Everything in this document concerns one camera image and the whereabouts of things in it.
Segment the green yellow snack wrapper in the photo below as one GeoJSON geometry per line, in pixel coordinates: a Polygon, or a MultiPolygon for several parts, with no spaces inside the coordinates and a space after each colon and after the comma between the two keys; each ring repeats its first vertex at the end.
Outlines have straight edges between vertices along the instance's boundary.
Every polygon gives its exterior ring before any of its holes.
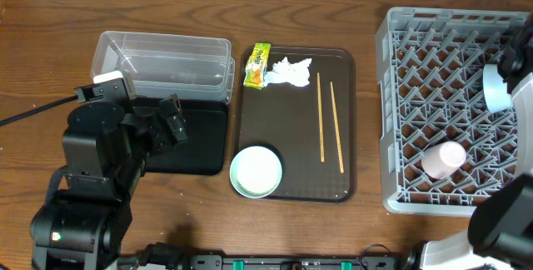
{"type": "Polygon", "coordinates": [[[245,66],[244,87],[262,89],[267,63],[271,51],[270,43],[256,43],[245,66]]]}

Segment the mint bowl with rice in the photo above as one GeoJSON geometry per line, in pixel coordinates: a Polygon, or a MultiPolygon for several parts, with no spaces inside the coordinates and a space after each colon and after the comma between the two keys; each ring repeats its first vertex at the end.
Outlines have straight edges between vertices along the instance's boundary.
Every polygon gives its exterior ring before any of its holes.
{"type": "Polygon", "coordinates": [[[233,188],[243,197],[265,198],[281,182],[281,160],[267,147],[246,147],[232,159],[229,176],[233,188]]]}

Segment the white tissue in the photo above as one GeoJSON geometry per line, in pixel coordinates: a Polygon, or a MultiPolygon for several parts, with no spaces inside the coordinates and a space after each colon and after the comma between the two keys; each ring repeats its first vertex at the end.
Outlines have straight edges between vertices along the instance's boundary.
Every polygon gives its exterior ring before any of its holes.
{"type": "Polygon", "coordinates": [[[310,71],[312,59],[305,58],[300,62],[290,63],[287,57],[272,65],[272,70],[267,71],[264,76],[263,86],[269,84],[290,83],[295,87],[305,87],[310,81],[310,71]]]}

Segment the pale pink cup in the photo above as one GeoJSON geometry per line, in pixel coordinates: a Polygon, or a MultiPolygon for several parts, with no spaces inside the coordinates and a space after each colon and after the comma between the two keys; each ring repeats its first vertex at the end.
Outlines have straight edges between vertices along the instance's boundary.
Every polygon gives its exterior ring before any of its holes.
{"type": "Polygon", "coordinates": [[[458,170],[466,157],[466,150],[458,142],[448,141],[426,149],[421,165],[428,176],[442,179],[458,170]]]}

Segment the blue plate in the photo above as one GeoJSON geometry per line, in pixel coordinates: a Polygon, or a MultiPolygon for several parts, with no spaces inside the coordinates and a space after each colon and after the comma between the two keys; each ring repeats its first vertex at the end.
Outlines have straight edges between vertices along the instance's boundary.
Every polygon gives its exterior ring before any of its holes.
{"type": "Polygon", "coordinates": [[[496,64],[486,64],[482,71],[482,87],[486,107],[490,113],[498,113],[512,107],[507,84],[498,73],[496,64]]]}

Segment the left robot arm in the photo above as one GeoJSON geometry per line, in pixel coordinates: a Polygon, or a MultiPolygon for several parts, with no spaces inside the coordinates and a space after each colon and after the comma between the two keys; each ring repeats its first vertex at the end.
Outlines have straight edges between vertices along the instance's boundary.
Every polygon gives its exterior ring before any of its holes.
{"type": "Polygon", "coordinates": [[[186,140],[176,95],[93,101],[74,109],[62,136],[66,165],[34,216],[34,269],[106,269],[120,257],[131,199],[150,156],[186,140]]]}

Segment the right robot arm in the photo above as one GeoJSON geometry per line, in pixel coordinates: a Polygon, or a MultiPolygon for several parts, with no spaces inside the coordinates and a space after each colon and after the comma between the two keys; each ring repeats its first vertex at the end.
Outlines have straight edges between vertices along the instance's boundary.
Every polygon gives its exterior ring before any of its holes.
{"type": "Polygon", "coordinates": [[[517,117],[515,178],[473,212],[468,229],[427,242],[417,269],[532,267],[532,17],[511,38],[496,64],[517,117]]]}

